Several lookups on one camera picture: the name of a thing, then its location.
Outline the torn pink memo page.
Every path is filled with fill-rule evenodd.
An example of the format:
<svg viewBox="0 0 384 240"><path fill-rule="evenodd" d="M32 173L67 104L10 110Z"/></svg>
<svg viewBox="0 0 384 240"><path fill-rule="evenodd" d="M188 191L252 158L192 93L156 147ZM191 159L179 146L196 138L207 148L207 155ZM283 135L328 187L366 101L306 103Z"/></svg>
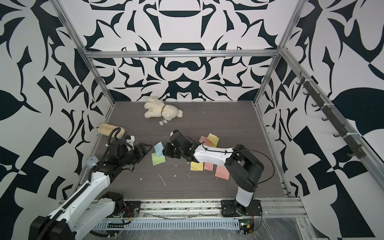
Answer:
<svg viewBox="0 0 384 240"><path fill-rule="evenodd" d="M204 137L204 136L201 136L201 137L200 137L199 142L202 143L202 144L204 144L205 146L208 146L208 147L215 147L215 145L214 145L209 139L207 139L207 138Z"/></svg>

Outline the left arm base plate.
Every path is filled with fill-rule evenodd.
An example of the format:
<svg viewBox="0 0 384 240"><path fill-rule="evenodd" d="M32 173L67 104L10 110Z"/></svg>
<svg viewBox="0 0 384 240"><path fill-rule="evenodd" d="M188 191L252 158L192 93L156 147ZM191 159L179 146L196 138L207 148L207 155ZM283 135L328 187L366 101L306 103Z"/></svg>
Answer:
<svg viewBox="0 0 384 240"><path fill-rule="evenodd" d="M124 201L121 207L117 207L117 212L113 212L107 218L132 218L137 217L141 210L141 201Z"/></svg>

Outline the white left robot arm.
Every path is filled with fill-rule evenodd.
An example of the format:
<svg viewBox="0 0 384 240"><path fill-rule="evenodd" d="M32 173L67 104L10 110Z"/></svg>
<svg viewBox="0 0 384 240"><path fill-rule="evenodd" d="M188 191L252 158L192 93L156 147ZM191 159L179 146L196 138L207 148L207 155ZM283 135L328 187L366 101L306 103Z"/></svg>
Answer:
<svg viewBox="0 0 384 240"><path fill-rule="evenodd" d="M122 194L105 193L92 202L129 166L137 165L153 146L131 146L125 139L108 142L100 160L91 168L85 183L48 216L38 216L30 226L30 240L81 240L108 216L123 218L126 204Z"/></svg>

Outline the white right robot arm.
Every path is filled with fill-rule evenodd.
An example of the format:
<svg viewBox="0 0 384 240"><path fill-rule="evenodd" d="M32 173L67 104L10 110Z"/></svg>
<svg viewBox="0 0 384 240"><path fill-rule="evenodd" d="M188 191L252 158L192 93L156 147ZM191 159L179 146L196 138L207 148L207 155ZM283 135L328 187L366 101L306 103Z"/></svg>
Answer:
<svg viewBox="0 0 384 240"><path fill-rule="evenodd" d="M179 130L171 133L170 141L162 150L163 155L170 158L226 168L238 186L235 201L243 207L250 205L258 185L272 179L276 172L275 166L272 166L272 175L261 181L265 166L252 154L253 151L240 144L227 149L212 147L206 142L196 142L184 136Z"/></svg>

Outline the yellow memo pad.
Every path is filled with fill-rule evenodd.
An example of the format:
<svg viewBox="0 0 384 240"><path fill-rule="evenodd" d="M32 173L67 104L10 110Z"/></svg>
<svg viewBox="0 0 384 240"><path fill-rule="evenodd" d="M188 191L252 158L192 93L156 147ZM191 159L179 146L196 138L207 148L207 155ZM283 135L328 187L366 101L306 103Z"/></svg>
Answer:
<svg viewBox="0 0 384 240"><path fill-rule="evenodd" d="M191 162L190 170L191 171L203 171L204 170L204 163Z"/></svg>

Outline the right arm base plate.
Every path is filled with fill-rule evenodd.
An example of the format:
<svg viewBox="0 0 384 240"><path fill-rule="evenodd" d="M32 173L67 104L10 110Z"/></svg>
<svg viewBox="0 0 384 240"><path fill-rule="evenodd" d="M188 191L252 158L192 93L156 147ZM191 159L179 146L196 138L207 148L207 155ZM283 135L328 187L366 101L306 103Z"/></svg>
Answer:
<svg viewBox="0 0 384 240"><path fill-rule="evenodd" d="M244 207L235 200L221 200L221 215L225 218L261 216L261 201L252 199L248 207Z"/></svg>

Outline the torn yellow memo page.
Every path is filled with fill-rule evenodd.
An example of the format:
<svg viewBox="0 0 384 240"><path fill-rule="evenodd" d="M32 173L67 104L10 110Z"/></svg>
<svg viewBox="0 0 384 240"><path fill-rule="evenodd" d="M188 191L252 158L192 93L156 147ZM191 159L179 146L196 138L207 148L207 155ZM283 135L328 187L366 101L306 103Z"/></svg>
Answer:
<svg viewBox="0 0 384 240"><path fill-rule="evenodd" d="M213 135L211 133L209 133L209 135L207 136L207 139L212 143L213 147L217 147L220 140L216 135Z"/></svg>

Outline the green memo pad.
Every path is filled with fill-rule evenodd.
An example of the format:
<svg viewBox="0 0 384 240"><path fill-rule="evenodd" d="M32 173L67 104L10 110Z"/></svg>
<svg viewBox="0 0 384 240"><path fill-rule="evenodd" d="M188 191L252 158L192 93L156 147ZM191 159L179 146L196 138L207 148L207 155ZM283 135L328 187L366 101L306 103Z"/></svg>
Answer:
<svg viewBox="0 0 384 240"><path fill-rule="evenodd" d="M152 153L151 156L152 156L153 166L156 166L156 165L159 165L159 164L166 162L166 158L164 155L161 155L160 157L158 157L156 153Z"/></svg>

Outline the large pink memo pad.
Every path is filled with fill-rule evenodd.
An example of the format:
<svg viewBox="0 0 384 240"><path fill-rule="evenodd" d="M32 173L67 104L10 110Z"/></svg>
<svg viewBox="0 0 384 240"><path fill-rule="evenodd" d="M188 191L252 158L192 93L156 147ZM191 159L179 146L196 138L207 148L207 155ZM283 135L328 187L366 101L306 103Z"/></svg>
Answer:
<svg viewBox="0 0 384 240"><path fill-rule="evenodd" d="M220 179L224 179L224 180L229 180L230 173L226 169L226 167L217 165L216 172L215 172L215 177L216 178L220 178Z"/></svg>

